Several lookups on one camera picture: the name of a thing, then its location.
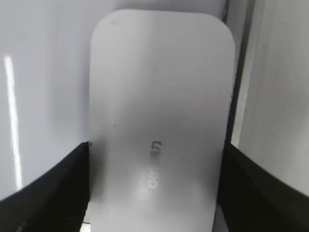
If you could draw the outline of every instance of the white surface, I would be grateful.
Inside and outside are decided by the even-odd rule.
[[[91,232],[90,224],[83,223],[79,232]]]
[[[88,135],[90,38],[95,25],[120,8],[209,13],[223,0],[1,0],[0,199],[45,173]],[[17,117],[10,117],[4,56],[14,68]],[[18,137],[12,128],[18,120]],[[11,146],[11,140],[18,146]]]
[[[231,33],[206,14],[126,10],[99,23],[92,232],[212,230],[233,61]]]
[[[309,196],[309,1],[266,1],[239,148]]]

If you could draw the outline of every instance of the white device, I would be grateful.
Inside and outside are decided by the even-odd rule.
[[[231,33],[206,14],[121,10],[98,24],[92,232],[211,232],[233,62]]]

